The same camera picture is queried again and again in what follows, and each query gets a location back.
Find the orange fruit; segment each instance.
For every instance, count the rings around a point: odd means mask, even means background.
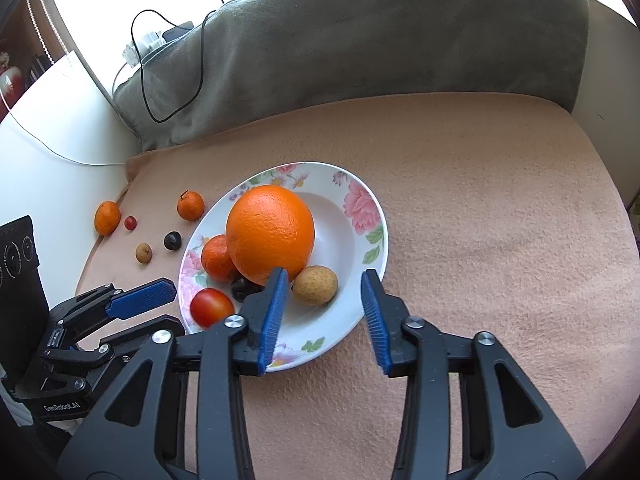
[[[113,233],[120,223],[120,208],[118,204],[107,200],[102,202],[95,212],[94,227],[100,236]]]
[[[258,186],[242,195],[226,219],[226,245],[236,269],[264,285],[274,267],[293,280],[306,267],[316,231],[311,211],[294,192]]]
[[[180,218],[193,222],[204,213],[204,200],[195,191],[185,191],[178,199],[177,209]]]
[[[217,282],[231,283],[238,271],[226,248],[226,236],[218,235],[209,240],[200,255],[202,268]]]

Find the metal screw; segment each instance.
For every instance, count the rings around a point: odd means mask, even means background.
[[[425,324],[425,320],[418,316],[408,316],[404,319],[404,324],[409,328],[422,328]]]
[[[244,325],[244,317],[233,314],[225,319],[225,325],[229,328],[240,328]]]
[[[154,334],[151,336],[151,341],[158,344],[166,343],[170,339],[171,339],[171,332],[169,332],[168,330],[158,330],[157,332],[154,332]]]
[[[491,346],[495,343],[495,337],[491,332],[481,332],[478,334],[478,342],[481,345]]]

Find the white plate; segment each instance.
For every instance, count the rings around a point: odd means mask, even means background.
[[[231,208],[248,189],[265,184],[297,193],[314,217],[316,241],[309,265],[329,267],[338,292],[328,305],[310,308],[289,295],[278,343],[267,371],[286,370],[315,359],[340,342],[363,315],[360,276],[376,269],[382,279],[388,257],[388,230],[380,203],[349,171],[322,162],[298,162],[256,174],[233,188],[200,221],[187,244],[178,279],[180,316],[189,333],[202,329],[191,317],[194,295],[206,286],[231,298],[229,285],[213,281],[202,269],[203,245],[223,234]],[[240,304],[234,301],[236,312]]]

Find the pink blanket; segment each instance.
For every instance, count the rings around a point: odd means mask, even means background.
[[[588,463],[640,391],[640,262],[620,197],[588,138],[559,106],[508,94],[416,94],[339,102],[268,118],[129,163],[122,227],[89,259],[80,290],[177,279],[188,239],[175,213],[185,189],[213,205],[260,170],[299,160],[342,166],[385,211],[385,288],[445,332],[494,332],[529,374]],[[141,266],[140,242],[154,248]],[[176,304],[161,309],[177,315]],[[139,319],[158,316],[152,312]],[[100,336],[133,323],[113,322]],[[361,323],[294,370],[245,378],[260,480],[387,479],[404,380],[384,378]],[[452,407],[452,468],[460,412]],[[193,410],[188,456],[194,467]],[[200,443],[214,446],[214,443]]]

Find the red vase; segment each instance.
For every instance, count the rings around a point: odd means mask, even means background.
[[[0,92],[2,97],[12,108],[24,94],[24,78],[17,66],[11,66],[0,74]],[[0,121],[8,114],[4,101],[0,99]]]

